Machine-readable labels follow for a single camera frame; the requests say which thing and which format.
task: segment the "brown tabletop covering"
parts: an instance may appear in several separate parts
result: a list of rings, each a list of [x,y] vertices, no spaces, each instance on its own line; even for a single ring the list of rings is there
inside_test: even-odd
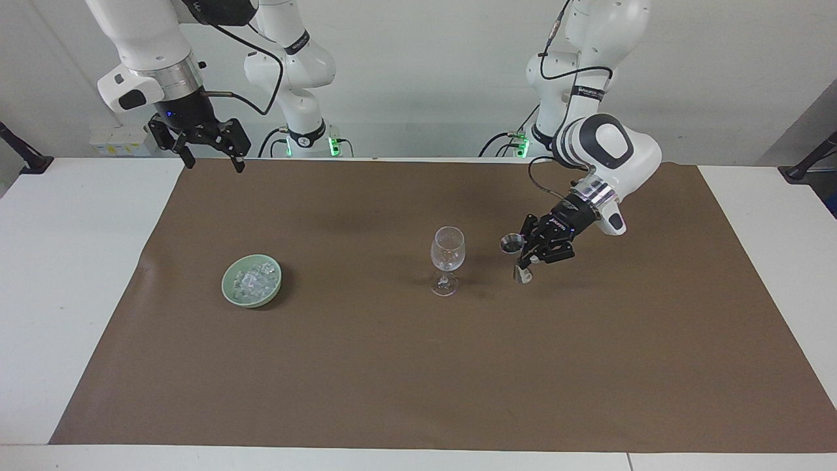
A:
[[[834,406],[697,168],[664,165],[626,235],[591,227],[518,286],[498,241],[553,204],[521,165],[201,161],[51,443],[837,452]],[[467,240],[452,298],[429,289],[442,225]],[[285,274],[254,311],[219,286],[251,253]]]

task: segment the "glass base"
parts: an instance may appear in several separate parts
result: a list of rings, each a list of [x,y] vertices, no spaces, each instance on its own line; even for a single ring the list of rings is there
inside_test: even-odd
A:
[[[460,280],[452,272],[436,272],[433,275],[431,290],[436,296],[446,298],[460,287]]]

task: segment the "green bowl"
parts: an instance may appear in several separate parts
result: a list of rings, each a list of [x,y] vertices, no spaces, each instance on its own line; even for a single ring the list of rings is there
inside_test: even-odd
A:
[[[248,271],[253,265],[261,265],[266,262],[272,263],[273,266],[276,267],[276,274],[279,276],[279,282],[276,283],[276,288],[263,299],[254,303],[239,303],[234,301],[233,283],[235,282],[235,276],[239,272]],[[265,304],[269,303],[271,299],[275,298],[280,287],[282,287],[282,267],[279,266],[279,263],[276,260],[266,255],[248,255],[244,258],[238,259],[234,264],[227,268],[223,278],[221,278],[221,292],[223,293],[223,296],[227,299],[227,301],[230,301],[232,304],[235,304],[240,308],[261,308]]]

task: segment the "table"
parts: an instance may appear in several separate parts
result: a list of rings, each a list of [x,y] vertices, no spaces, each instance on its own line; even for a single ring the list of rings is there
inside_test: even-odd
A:
[[[4,468],[837,468],[837,455],[20,446],[49,440],[181,171],[175,159],[64,158],[43,176],[22,177],[0,200]],[[834,402],[837,291],[828,280],[837,221],[813,191],[786,185],[775,169],[701,172]],[[95,283],[80,275],[90,272],[101,274]]]

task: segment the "label on robot arm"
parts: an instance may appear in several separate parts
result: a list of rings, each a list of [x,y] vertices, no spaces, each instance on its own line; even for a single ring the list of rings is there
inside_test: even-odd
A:
[[[306,47],[310,41],[311,35],[308,34],[308,30],[306,30],[302,36],[296,40],[296,42],[285,48],[285,53],[288,55],[294,55],[300,52],[302,48]]]
[[[590,88],[588,86],[576,85],[573,87],[574,96],[583,96],[585,98],[592,98],[594,100],[604,100],[604,90]]]

